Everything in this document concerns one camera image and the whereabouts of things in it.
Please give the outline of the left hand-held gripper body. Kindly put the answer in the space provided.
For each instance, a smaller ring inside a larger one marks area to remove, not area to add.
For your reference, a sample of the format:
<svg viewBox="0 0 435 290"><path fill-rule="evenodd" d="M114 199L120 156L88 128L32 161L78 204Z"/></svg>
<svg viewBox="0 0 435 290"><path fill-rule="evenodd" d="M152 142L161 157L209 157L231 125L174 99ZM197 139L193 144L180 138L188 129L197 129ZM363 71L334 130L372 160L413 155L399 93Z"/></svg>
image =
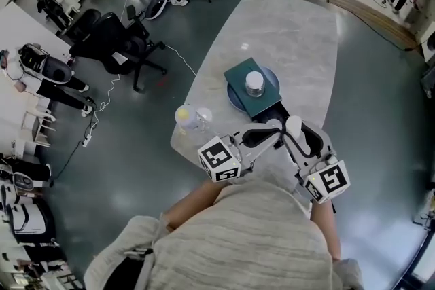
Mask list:
<svg viewBox="0 0 435 290"><path fill-rule="evenodd" d="M250 123L240 130L216 136L198 150L201 166L213 182L237 179L253 171L254 162L281 138L272 124Z"/></svg>

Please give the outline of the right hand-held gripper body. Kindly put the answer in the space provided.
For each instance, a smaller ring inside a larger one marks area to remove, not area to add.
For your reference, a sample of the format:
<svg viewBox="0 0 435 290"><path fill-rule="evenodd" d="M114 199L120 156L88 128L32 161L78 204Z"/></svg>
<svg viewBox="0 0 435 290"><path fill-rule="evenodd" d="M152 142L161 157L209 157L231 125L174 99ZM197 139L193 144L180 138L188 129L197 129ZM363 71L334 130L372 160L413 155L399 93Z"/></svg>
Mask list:
<svg viewBox="0 0 435 290"><path fill-rule="evenodd" d="M345 163L339 160L330 137L315 124L302 121L299 139L284 131L288 152L297 165L295 177L317 203L324 203L342 194L350 180Z"/></svg>

